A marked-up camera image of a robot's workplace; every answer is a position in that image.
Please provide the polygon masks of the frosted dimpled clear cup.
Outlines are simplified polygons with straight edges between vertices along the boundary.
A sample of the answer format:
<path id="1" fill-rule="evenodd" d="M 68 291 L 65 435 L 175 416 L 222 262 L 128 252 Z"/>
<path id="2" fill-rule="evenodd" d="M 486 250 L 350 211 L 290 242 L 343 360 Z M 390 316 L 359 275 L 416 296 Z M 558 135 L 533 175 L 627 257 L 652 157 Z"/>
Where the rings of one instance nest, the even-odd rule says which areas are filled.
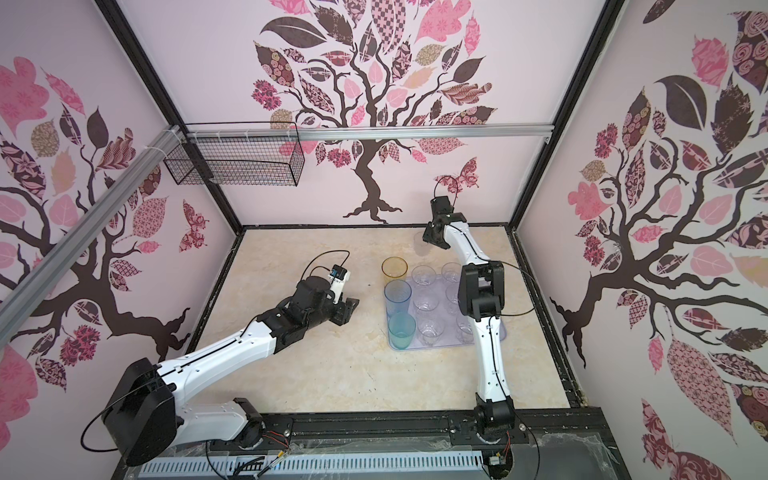
<path id="1" fill-rule="evenodd" d="M 418 231 L 413 238 L 413 250 L 419 257 L 426 257 L 430 254 L 433 246 L 423 239 L 423 233 Z"/>

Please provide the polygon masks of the clear faceted glass tumbler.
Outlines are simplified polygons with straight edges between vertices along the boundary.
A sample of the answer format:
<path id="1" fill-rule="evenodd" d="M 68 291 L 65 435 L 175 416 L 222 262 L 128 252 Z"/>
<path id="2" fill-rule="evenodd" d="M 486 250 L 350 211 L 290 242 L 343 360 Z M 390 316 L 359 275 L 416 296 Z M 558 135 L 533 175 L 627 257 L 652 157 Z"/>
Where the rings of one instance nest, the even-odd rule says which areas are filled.
<path id="1" fill-rule="evenodd" d="M 441 275 L 445 282 L 458 285 L 460 283 L 462 265 L 456 262 L 448 262 L 442 266 Z"/>

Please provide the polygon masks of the clear glass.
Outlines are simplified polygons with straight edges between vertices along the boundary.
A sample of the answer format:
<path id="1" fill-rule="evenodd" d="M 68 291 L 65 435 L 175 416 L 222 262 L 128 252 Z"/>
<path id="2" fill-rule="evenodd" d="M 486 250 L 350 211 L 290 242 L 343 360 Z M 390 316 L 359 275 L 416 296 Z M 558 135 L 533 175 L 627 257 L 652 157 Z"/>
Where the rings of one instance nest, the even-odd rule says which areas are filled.
<path id="1" fill-rule="evenodd" d="M 417 289 L 413 295 L 412 303 L 419 314 L 433 313 L 440 305 L 438 295 L 430 289 Z"/>
<path id="2" fill-rule="evenodd" d="M 432 286 L 436 281 L 436 271 L 429 265 L 418 265 L 411 273 L 411 279 L 414 285 L 419 289 L 425 289 Z"/>
<path id="3" fill-rule="evenodd" d="M 434 317 L 422 317 L 417 320 L 419 341 L 426 347 L 434 346 L 443 336 L 445 323 Z"/>

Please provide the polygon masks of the amber plastic cup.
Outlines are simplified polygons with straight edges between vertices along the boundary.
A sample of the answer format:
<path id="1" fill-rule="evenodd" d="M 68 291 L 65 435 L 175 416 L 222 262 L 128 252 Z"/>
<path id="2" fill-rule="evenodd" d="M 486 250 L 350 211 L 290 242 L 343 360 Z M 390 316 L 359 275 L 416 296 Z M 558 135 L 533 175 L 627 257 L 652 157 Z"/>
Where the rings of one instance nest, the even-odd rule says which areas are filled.
<path id="1" fill-rule="evenodd" d="M 381 271 L 387 282 L 404 279 L 408 270 L 407 261 L 399 256 L 390 256 L 384 259 L 381 264 Z"/>

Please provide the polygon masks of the blue ribbed plastic cup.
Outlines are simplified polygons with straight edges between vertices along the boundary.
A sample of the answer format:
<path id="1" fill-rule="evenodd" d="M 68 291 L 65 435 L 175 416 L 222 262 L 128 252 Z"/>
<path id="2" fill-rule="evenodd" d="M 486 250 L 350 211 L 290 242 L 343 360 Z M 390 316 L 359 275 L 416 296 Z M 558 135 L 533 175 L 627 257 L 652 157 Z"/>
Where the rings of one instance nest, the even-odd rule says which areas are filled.
<path id="1" fill-rule="evenodd" d="M 412 297 L 412 287 L 402 279 L 388 282 L 384 288 L 385 310 L 388 317 L 407 313 Z"/>

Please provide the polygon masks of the teal dimpled plastic cup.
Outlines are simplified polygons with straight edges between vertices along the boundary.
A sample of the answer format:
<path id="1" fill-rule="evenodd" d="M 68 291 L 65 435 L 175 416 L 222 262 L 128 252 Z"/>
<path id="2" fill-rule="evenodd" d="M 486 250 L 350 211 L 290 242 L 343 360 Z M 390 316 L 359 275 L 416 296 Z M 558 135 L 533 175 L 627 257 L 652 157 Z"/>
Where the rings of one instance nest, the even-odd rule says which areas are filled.
<path id="1" fill-rule="evenodd" d="M 407 312 L 398 312 L 387 320 L 390 345 L 397 350 L 406 350 L 412 343 L 416 331 L 416 321 Z"/>

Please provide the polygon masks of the clear cup back row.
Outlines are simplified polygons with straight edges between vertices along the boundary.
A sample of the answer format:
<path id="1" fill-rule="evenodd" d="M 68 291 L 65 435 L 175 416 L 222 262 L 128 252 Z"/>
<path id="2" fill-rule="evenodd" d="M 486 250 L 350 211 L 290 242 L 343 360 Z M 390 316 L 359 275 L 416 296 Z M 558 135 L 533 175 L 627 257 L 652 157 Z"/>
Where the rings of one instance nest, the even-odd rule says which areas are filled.
<path id="1" fill-rule="evenodd" d="M 455 319 L 456 337 L 461 344 L 472 344 L 474 342 L 474 333 L 472 321 L 467 317 L 458 315 Z"/>

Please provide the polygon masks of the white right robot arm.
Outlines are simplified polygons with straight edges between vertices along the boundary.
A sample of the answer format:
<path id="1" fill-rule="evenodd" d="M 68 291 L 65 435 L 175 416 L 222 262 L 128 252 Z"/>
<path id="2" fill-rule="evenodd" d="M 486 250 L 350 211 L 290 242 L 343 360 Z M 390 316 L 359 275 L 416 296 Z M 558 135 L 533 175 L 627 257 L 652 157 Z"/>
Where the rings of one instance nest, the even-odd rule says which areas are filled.
<path id="1" fill-rule="evenodd" d="M 477 432 L 501 432 L 515 426 L 516 412 L 506 379 L 501 349 L 505 306 L 504 264 L 490 259 L 473 238 L 465 216 L 446 196 L 430 201 L 432 219 L 422 239 L 443 250 L 453 250 L 461 266 L 457 300 L 468 321 L 478 360 L 474 416 Z"/>

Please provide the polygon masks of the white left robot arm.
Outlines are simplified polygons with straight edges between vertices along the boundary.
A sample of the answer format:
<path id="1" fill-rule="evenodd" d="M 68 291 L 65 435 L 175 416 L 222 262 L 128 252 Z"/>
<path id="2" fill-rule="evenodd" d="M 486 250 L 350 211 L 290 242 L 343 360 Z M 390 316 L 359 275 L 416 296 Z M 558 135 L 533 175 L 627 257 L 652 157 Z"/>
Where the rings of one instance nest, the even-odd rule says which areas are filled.
<path id="1" fill-rule="evenodd" d="M 250 449 L 265 429 L 245 398 L 217 405 L 191 405 L 210 385 L 302 340 L 308 330 L 330 321 L 349 322 L 358 300 L 344 295 L 350 274 L 341 265 L 327 277 L 300 280 L 292 296 L 256 315 L 241 330 L 182 357 L 129 365 L 100 418 L 122 460 L 141 466 L 170 447 L 203 441 L 231 442 Z"/>

